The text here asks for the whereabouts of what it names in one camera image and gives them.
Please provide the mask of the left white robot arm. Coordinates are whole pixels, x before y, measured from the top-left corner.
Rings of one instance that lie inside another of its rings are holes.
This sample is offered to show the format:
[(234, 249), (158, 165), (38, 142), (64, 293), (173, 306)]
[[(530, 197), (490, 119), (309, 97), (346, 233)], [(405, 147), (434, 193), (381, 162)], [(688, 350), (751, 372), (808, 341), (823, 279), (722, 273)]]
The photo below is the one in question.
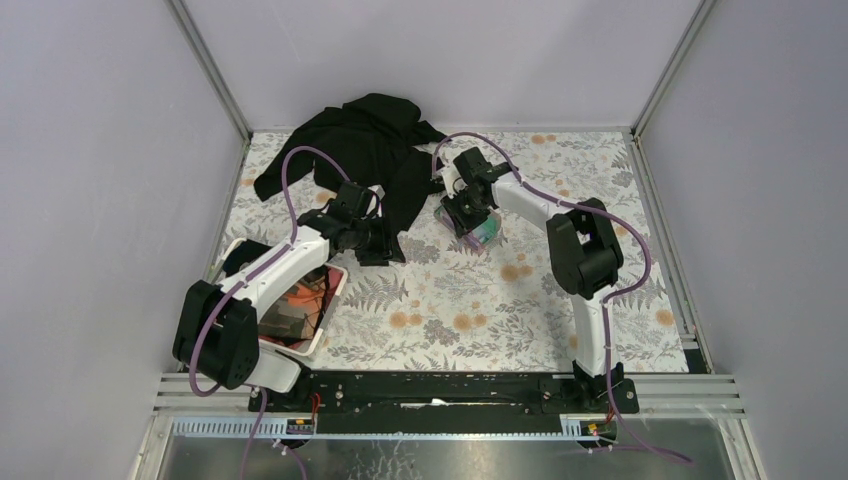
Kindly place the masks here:
[(299, 280), (334, 255), (352, 250), (363, 266), (386, 266), (404, 257), (375, 191), (345, 182), (319, 209), (293, 218), (291, 238), (219, 283), (204, 280), (187, 290), (172, 355), (218, 387), (272, 390), (288, 411), (309, 401), (301, 364), (277, 346), (260, 344), (259, 323)]

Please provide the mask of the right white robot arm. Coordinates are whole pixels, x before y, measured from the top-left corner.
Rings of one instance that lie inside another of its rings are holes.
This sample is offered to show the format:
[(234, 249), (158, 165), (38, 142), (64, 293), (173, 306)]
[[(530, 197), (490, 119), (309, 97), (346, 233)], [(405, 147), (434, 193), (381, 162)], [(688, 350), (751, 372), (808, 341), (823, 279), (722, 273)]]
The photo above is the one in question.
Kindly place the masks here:
[(583, 410), (601, 410), (623, 377), (611, 352), (612, 331), (602, 318), (602, 299), (617, 283), (624, 260), (605, 205), (591, 198), (569, 206), (518, 179), (509, 163), (490, 163), (478, 148), (462, 152), (440, 175), (447, 192), (441, 217), (458, 239), (485, 246), (498, 230), (498, 209), (546, 234), (552, 275), (569, 295), (578, 336), (573, 396)]

